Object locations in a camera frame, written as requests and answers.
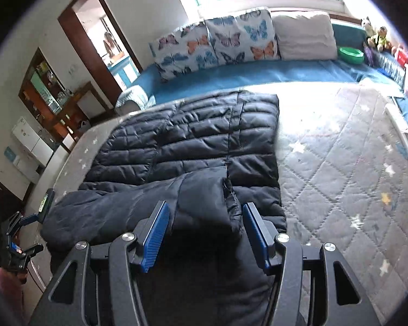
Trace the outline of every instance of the gray quilted bedspread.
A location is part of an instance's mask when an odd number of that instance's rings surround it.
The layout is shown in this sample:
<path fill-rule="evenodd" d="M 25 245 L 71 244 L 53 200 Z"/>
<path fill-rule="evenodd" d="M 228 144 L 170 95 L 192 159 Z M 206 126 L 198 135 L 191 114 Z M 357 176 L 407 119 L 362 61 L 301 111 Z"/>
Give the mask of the gray quilted bedspread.
<path fill-rule="evenodd" d="M 384 323 L 408 292 L 408 160 L 383 114 L 386 100 L 358 84 L 245 89 L 280 99 L 276 156 L 288 233 L 302 244 L 336 244 Z M 55 183 L 57 199 L 77 190 L 102 143 L 127 116 L 81 138 Z"/>

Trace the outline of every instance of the blue gripper pad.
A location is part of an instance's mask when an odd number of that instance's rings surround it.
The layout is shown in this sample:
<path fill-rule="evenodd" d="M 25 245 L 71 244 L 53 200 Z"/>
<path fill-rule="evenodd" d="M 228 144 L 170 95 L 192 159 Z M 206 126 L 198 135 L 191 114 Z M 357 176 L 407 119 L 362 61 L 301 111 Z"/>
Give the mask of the blue gripper pad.
<path fill-rule="evenodd" d="M 164 203 L 148 233 L 143 245 L 143 256 L 140 267 L 144 273 L 154 266 L 160 245 L 168 227 L 169 205 Z"/>
<path fill-rule="evenodd" d="M 258 222 L 253 216 L 251 209 L 248 205 L 244 205 L 242 208 L 243 225 L 246 230 L 246 234 L 251 244 L 252 251 L 254 252 L 255 261 L 257 265 L 267 273 L 270 268 L 268 249 L 264 236 L 258 226 Z"/>

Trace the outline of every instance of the butterfly print pillow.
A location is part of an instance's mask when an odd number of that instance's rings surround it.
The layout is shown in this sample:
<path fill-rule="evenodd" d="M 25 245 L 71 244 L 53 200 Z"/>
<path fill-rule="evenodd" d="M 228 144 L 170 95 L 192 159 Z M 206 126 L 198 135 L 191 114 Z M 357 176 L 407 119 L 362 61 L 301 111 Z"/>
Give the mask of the butterfly print pillow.
<path fill-rule="evenodd" d="M 150 49 L 162 81 L 218 65 L 204 21 L 156 39 L 150 43 Z"/>
<path fill-rule="evenodd" d="M 238 16 L 205 21 L 220 64 L 236 65 L 255 60 L 278 60 L 271 14 L 260 7 Z"/>

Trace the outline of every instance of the green bowl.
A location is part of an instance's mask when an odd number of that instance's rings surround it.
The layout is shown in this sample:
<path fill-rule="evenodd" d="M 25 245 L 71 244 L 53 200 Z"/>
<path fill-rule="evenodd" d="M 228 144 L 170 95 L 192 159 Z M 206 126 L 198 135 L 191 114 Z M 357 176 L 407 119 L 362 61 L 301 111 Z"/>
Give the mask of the green bowl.
<path fill-rule="evenodd" d="M 359 65 L 364 62 L 364 53 L 358 49 L 342 46 L 338 48 L 338 55 L 348 64 Z"/>

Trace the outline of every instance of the red cloth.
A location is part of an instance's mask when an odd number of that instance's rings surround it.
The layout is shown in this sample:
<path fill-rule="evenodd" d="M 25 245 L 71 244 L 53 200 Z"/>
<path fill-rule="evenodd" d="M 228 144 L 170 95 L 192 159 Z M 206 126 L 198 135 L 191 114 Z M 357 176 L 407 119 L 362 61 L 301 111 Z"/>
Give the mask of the red cloth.
<path fill-rule="evenodd" d="M 10 307 L 23 318 L 23 286 L 18 277 L 0 267 L 0 292 Z"/>

